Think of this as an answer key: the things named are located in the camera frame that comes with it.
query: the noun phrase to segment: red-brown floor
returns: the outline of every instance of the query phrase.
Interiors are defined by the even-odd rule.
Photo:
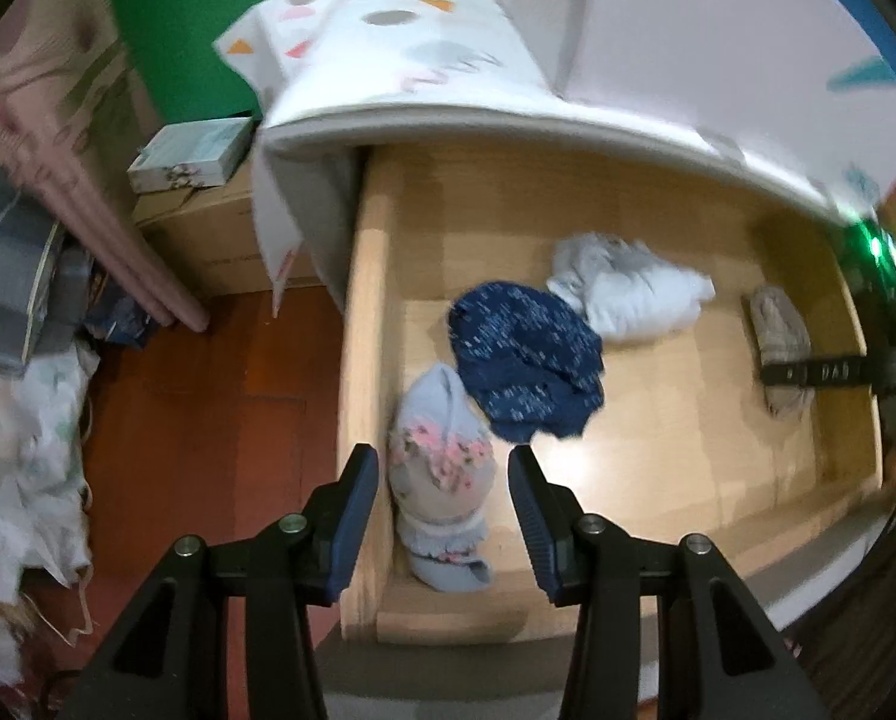
[[[178,536],[253,536],[334,479],[341,317],[323,288],[216,298],[204,334],[158,330],[144,351],[107,349],[91,386],[85,472],[94,635],[52,647],[59,668],[84,665]],[[78,623],[74,592],[40,589],[44,612]],[[336,610],[310,610],[315,643]],[[246,716],[243,605],[229,624],[230,717]]]

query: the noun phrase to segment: pink fabric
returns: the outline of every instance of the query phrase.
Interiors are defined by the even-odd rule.
[[[157,117],[108,0],[15,0],[0,20],[0,165],[161,324],[208,314],[130,220],[125,170]]]

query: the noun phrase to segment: metal bolt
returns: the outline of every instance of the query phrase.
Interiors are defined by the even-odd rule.
[[[704,533],[691,533],[691,536],[685,539],[685,544],[696,555],[707,555],[711,552],[711,540]]]
[[[201,549],[201,539],[197,536],[181,536],[174,542],[174,551],[181,557],[191,557]]]
[[[608,527],[608,521],[600,514],[582,514],[577,520],[577,528],[581,533],[588,533],[589,536],[598,536],[598,533],[604,533]]]
[[[278,528],[282,533],[301,533],[307,528],[307,517],[304,514],[285,514],[278,520]]]

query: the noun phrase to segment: open wooden drawer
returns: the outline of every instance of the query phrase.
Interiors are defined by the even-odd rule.
[[[432,362],[454,365],[451,301],[493,279],[543,288],[555,241],[588,231],[643,240],[709,274],[718,295],[690,331],[605,347],[605,407],[584,436],[533,442],[547,479],[633,535],[673,542],[708,533],[742,576],[878,488],[869,392],[822,391],[809,413],[777,420],[756,382],[742,298],[766,282],[787,290],[816,353],[864,350],[816,223],[758,191],[671,167],[497,140],[374,153],[350,274],[339,463],[355,442],[371,443],[383,459],[401,393]],[[574,630],[576,608],[555,610],[535,586],[507,490],[509,449],[494,441],[499,473],[481,548],[497,571],[491,589],[449,595],[411,576],[382,481],[341,599],[346,637],[446,644]]]

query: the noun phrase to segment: cardboard box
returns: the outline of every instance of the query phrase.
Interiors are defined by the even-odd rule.
[[[143,194],[133,218],[144,239],[202,298],[271,289],[254,237],[248,162],[223,187]],[[307,252],[299,252],[288,286],[317,283]]]
[[[162,127],[128,167],[139,194],[182,187],[220,187],[251,145],[252,119],[208,119]]]

